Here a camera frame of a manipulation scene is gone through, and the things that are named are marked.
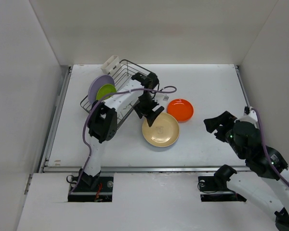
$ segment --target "beige plate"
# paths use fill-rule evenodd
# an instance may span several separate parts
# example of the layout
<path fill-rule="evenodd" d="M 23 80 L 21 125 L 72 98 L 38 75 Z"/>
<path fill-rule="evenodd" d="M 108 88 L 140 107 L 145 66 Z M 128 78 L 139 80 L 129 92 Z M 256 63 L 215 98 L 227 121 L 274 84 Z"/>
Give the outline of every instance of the beige plate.
<path fill-rule="evenodd" d="M 143 122 L 143 135 L 146 141 L 156 147 L 168 147 L 179 138 L 180 127 L 177 120 L 165 112 L 159 114 L 153 125 Z"/>

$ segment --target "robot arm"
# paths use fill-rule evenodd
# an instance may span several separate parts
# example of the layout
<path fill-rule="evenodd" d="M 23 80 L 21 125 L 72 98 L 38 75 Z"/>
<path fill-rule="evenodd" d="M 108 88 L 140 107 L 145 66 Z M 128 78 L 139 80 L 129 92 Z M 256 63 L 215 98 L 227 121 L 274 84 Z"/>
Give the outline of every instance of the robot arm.
<path fill-rule="evenodd" d="M 150 73 L 148 76 L 137 73 L 119 91 L 130 91 L 130 93 L 113 95 L 97 105 L 93 111 L 88 122 L 88 128 L 91 137 L 90 146 L 94 155 L 85 163 L 84 169 L 81 168 L 79 171 L 82 172 L 83 170 L 81 180 L 90 188 L 93 189 L 98 182 L 105 145 L 107 141 L 114 137 L 120 126 L 117 114 L 121 113 L 122 110 L 132 103 L 134 105 L 133 109 L 139 118 L 144 116 L 149 126 L 152 126 L 154 120 L 164 110 L 162 106 L 155 110 L 158 103 L 152 99 L 148 91 L 131 91 L 132 89 L 154 89 L 158 83 L 158 77 L 153 73 Z"/>
<path fill-rule="evenodd" d="M 209 133 L 216 130 L 216 138 L 228 143 L 240 159 L 245 159 L 246 166 L 262 178 L 277 198 L 268 196 L 227 165 L 214 174 L 214 180 L 220 188 L 233 190 L 250 200 L 276 222 L 280 231 L 289 231 L 288 164 L 277 150 L 266 146 L 269 162 L 262 147 L 260 130 L 256 128 L 256 112 L 246 107 L 245 114 L 237 119 L 226 111 L 216 118 L 205 119 L 204 123 Z"/>

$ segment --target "dish rack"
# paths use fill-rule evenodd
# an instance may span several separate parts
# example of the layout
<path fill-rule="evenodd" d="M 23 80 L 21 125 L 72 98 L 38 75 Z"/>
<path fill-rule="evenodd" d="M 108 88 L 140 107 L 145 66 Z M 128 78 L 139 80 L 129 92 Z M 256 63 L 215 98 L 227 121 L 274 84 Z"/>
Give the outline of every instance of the dish rack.
<path fill-rule="evenodd" d="M 130 78 L 136 73 L 140 72 L 141 74 L 147 76 L 152 71 L 135 64 L 129 60 L 123 59 L 118 62 L 111 71 L 107 74 L 111 75 L 115 81 L 115 87 L 117 91 L 121 90 L 125 86 L 125 84 L 130 80 Z M 118 128 L 121 127 L 123 122 L 127 119 L 127 117 L 132 113 L 133 107 L 138 103 L 138 100 L 132 101 L 129 103 L 126 108 L 124 108 L 120 113 L 118 113 Z M 90 112 L 92 105 L 89 103 L 88 96 L 86 96 L 81 102 L 80 106 L 86 111 Z"/>

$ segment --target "red wire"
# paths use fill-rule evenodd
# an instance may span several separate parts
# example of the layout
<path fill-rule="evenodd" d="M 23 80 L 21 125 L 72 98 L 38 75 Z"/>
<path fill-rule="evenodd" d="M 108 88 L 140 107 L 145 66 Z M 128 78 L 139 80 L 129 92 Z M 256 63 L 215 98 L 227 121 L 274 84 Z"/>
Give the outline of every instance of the red wire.
<path fill-rule="evenodd" d="M 97 193 L 96 193 L 96 195 L 95 195 L 95 199 L 94 199 L 94 200 L 96 200 L 96 199 L 99 197 L 99 194 L 100 194 L 100 192 L 101 192 L 101 190 L 102 190 L 102 187 L 103 187 L 103 185 L 102 185 L 102 183 L 100 183 L 100 184 L 98 185 L 98 191 L 97 191 Z"/>

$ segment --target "white tabletop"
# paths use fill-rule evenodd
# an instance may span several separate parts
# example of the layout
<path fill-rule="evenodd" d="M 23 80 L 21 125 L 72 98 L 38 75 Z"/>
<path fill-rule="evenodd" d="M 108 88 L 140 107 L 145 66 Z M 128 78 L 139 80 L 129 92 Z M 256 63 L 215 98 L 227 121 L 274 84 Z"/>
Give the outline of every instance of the white tabletop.
<path fill-rule="evenodd" d="M 255 173 L 243 173 L 265 190 Z M 17 231 L 274 231 L 259 208 L 201 202 L 196 173 L 115 174 L 113 202 L 67 202 L 67 173 L 34 174 Z"/>
<path fill-rule="evenodd" d="M 245 98 L 232 64 L 146 64 L 155 72 L 161 87 L 178 88 L 169 94 L 167 104 L 176 98 L 188 100 L 194 116 L 180 124 L 178 141 L 168 148 L 151 146 L 143 138 L 142 120 L 133 112 L 105 148 L 104 167 L 211 167 L 228 164 L 244 166 L 229 145 L 205 130 L 203 120 L 224 111 L 243 115 Z M 82 142 L 83 124 L 88 115 L 79 105 L 90 83 L 102 74 L 100 65 L 75 65 L 69 81 L 48 166 L 79 167 L 85 162 L 88 148 Z"/>

